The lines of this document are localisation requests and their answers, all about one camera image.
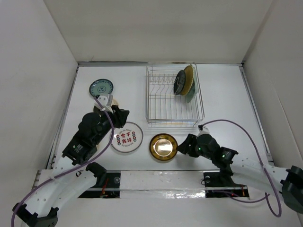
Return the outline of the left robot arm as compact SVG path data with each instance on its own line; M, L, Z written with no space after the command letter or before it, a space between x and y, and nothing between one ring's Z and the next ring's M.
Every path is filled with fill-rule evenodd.
M103 186L107 171L95 160L109 145L98 151L98 144L114 129L123 128L129 114L117 105L85 114L49 178L13 207L10 226L19 218L29 227L54 227L64 205L92 186Z

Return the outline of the glossy black round plate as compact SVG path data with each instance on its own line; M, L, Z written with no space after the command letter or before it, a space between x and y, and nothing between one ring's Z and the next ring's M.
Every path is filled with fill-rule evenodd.
M180 70L175 78L173 91L175 95L180 95L186 83L186 73L184 70Z

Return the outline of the gold and black round plate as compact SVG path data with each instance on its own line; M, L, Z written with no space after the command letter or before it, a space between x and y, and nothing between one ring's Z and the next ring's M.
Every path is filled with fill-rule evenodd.
M149 152L158 161L168 162L177 154L177 140L170 134L155 135L149 143Z

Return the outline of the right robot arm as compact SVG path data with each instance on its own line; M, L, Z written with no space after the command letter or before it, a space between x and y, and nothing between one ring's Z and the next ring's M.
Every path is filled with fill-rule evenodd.
M224 186L242 184L278 196L297 213L303 212L303 170L282 168L241 157L235 150L221 147L210 134L189 134L178 151L190 157L204 157L220 170Z

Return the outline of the round bamboo woven plate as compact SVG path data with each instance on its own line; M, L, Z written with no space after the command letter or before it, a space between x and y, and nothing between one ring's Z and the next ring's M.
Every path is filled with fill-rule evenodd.
M188 65L184 69L186 81L184 87L181 91L181 95L185 96L191 89L193 82L194 82L194 67L192 65Z

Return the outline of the light green rectangular plate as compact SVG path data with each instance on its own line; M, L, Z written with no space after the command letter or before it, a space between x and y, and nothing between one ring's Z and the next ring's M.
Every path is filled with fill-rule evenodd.
M190 103L191 100L195 97L195 95L196 95L196 80L194 79L189 92L185 95L186 103Z

